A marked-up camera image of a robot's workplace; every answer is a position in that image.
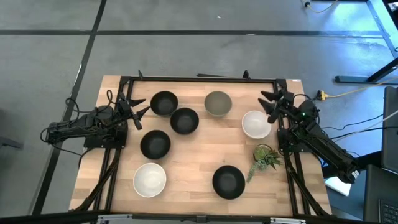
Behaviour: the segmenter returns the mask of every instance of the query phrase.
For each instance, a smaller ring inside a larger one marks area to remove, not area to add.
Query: concrete floor
[[[396,29],[380,0],[372,0],[395,42]],[[321,9],[329,3],[313,2]],[[1,29],[91,30],[100,0],[30,2],[0,0]],[[305,11],[300,0],[194,1],[108,0],[99,30],[317,30],[374,31],[365,3],[341,2],[323,14]],[[40,183],[50,147],[39,133],[59,121],[80,67],[88,36],[0,35],[0,136],[24,143],[0,151],[0,217],[26,215]],[[228,35],[97,36],[77,102],[95,105],[103,75],[192,77],[212,73],[255,78],[299,78],[306,94],[335,95],[359,88],[333,82],[335,75],[370,75],[393,59],[378,38]],[[375,117],[383,110],[384,87],[317,103],[322,126]],[[347,128],[341,134],[365,127]],[[327,130],[330,136],[337,131]],[[81,152],[82,139],[63,148]],[[360,155],[381,148],[381,131],[339,144]],[[78,158],[61,153],[44,213],[67,211]]]

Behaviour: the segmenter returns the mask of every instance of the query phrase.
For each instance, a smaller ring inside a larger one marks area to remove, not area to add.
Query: gray bowl
[[[211,92],[206,96],[205,108],[209,114],[222,117],[228,114],[232,108],[231,97],[222,91]]]

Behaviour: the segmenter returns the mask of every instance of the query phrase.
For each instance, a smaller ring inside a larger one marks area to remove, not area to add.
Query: white bowl
[[[147,163],[134,174],[134,190],[142,197],[155,197],[166,185],[166,173],[155,163]]]
[[[261,111],[249,111],[242,119],[243,132],[250,138],[260,139],[271,132],[271,124],[267,116]]]

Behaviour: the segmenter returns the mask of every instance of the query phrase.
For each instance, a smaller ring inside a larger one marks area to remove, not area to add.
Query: desk leg
[[[354,77],[338,75],[335,77],[337,83],[359,83],[359,84],[377,84],[380,83],[379,80],[384,78],[386,75],[390,74],[392,71],[398,68],[398,58],[395,58],[392,62],[388,63],[386,66],[382,67],[380,70],[375,72],[370,77]],[[398,80],[393,80],[385,85],[398,85]]]
[[[377,151],[374,153],[370,153],[365,156],[358,157],[358,166],[359,171],[365,170],[366,166],[369,164],[375,165],[377,167],[381,167],[381,151]],[[332,166],[322,167],[323,178],[330,178],[337,176],[337,170]]]

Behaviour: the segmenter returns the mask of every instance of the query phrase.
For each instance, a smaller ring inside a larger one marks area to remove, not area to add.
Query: bowl
[[[155,197],[163,191],[166,185],[166,173],[155,163],[147,163],[134,174],[134,190],[142,197]]]
[[[150,100],[152,111],[159,116],[171,115],[178,106],[178,99],[170,91],[160,91]]]
[[[243,132],[250,138],[260,139],[271,132],[271,124],[267,116],[261,111],[249,111],[242,119]]]
[[[222,91],[213,91],[205,98],[205,108],[207,113],[215,117],[222,117],[228,114],[232,108],[231,97]]]
[[[140,148],[142,154],[148,159],[160,159],[170,150],[169,136],[160,130],[153,130],[145,134],[141,139]]]
[[[199,125],[198,114],[190,108],[176,110],[170,118],[172,129],[179,134],[190,134]]]
[[[213,175],[213,188],[225,199],[238,198],[244,190],[245,181],[242,172],[234,166],[222,166]]]

